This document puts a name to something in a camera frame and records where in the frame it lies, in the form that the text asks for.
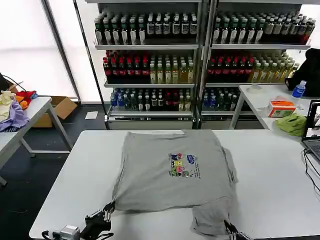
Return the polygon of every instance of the laptop screen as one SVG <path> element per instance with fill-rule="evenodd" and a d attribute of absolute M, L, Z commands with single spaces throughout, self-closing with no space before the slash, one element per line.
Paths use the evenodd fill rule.
<path fill-rule="evenodd" d="M 320 139 L 320 101 L 319 100 L 312 100 L 310 103 L 303 138 L 304 139 Z"/>

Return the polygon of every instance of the table leg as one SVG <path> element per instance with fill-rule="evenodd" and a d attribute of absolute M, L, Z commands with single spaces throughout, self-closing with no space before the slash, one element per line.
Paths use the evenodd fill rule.
<path fill-rule="evenodd" d="M 4 180 L 1 176 L 0 176 L 0 186 L 6 186 L 7 185 L 7 181 Z"/>
<path fill-rule="evenodd" d="M 62 126 L 55 110 L 53 109 L 53 107 L 50 105 L 49 106 L 49 111 L 48 114 L 53 122 L 53 125 L 55 126 L 55 129 L 57 129 L 62 137 L 62 140 L 64 141 L 64 144 L 66 145 L 66 147 L 68 148 L 69 151 L 71 151 L 71 149 L 73 148 L 73 144 L 70 141 L 64 127 Z"/>
<path fill-rule="evenodd" d="M 235 129 L 235 126 L 237 124 L 237 121 L 238 121 L 242 106 L 244 105 L 244 102 L 245 102 L 244 94 L 241 92 L 241 94 L 239 96 L 239 100 L 236 104 L 236 108 L 234 110 L 234 114 L 233 114 L 229 129 Z"/>
<path fill-rule="evenodd" d="M 33 153 L 29 144 L 23 138 L 21 138 L 20 142 L 21 142 L 22 146 L 24 146 L 24 148 L 30 153 L 31 157 L 34 158 L 36 156 L 36 154 Z"/>

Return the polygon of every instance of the tissue box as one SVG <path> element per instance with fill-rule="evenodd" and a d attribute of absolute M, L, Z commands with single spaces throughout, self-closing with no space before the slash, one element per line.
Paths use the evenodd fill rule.
<path fill-rule="evenodd" d="M 291 101 L 270 101 L 268 105 L 268 117 L 282 118 L 292 114 L 296 110 Z"/>

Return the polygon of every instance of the white table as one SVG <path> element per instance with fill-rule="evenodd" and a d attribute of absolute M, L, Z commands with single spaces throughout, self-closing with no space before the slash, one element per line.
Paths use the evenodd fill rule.
<path fill-rule="evenodd" d="M 283 133 L 280 129 L 275 127 L 274 121 L 279 119 L 277 117 L 268 117 L 265 108 L 269 105 L 271 100 L 274 100 L 277 96 L 282 96 L 292 100 L 292 91 L 289 91 L 285 84 L 271 84 L 271 85 L 260 85 L 262 88 L 259 92 L 249 92 L 248 88 L 251 85 L 240 85 L 240 96 L 236 108 L 234 110 L 234 115 L 232 117 L 229 129 L 235 129 L 237 124 L 241 108 L 244 104 L 244 101 L 249 105 L 254 115 L 258 118 L 259 122 L 264 129 L 269 129 L 275 133 Z M 311 98 L 301 98 L 298 101 L 298 105 L 302 105 L 304 109 L 296 109 L 298 114 L 307 116 L 308 109 L 310 105 Z"/>
<path fill-rule="evenodd" d="M 135 133 L 182 133 L 179 130 Z M 237 203 L 232 223 L 253 238 L 320 235 L 320 202 L 305 175 L 302 145 L 269 130 L 214 130 L 233 156 Z M 127 131 L 83 131 L 52 186 L 29 236 L 73 225 L 112 199 Z M 204 240 L 190 230 L 192 210 L 111 216 L 113 240 Z"/>
<path fill-rule="evenodd" d="M 69 153 L 72 149 L 73 144 L 59 121 L 55 110 L 51 106 L 51 100 L 52 99 L 49 96 L 39 96 L 33 99 L 28 108 L 24 110 L 24 114 L 30 119 L 29 122 L 17 132 L 0 132 L 0 169 L 15 153 L 20 145 L 24 146 L 31 156 L 42 153 Z M 55 128 L 61 134 L 61 137 L 69 151 L 32 150 L 23 139 L 27 131 L 45 114 L 45 112 L 48 112 L 50 115 Z M 0 186 L 5 186 L 6 184 L 7 182 L 0 176 Z"/>

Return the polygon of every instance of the dark floor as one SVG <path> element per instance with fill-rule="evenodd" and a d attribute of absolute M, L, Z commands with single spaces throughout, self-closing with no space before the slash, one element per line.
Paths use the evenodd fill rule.
<path fill-rule="evenodd" d="M 98 111 L 96 119 L 87 119 L 87 112 Z M 62 122 L 71 141 L 76 142 L 84 130 L 105 130 L 102 106 L 76 108 Z M 66 150 L 54 128 L 31 128 L 24 136 L 34 150 Z M 29 240 L 29 230 L 37 217 L 67 154 L 37 154 L 31 158 L 20 147 L 0 170 L 8 184 L 0 186 L 0 239 Z"/>

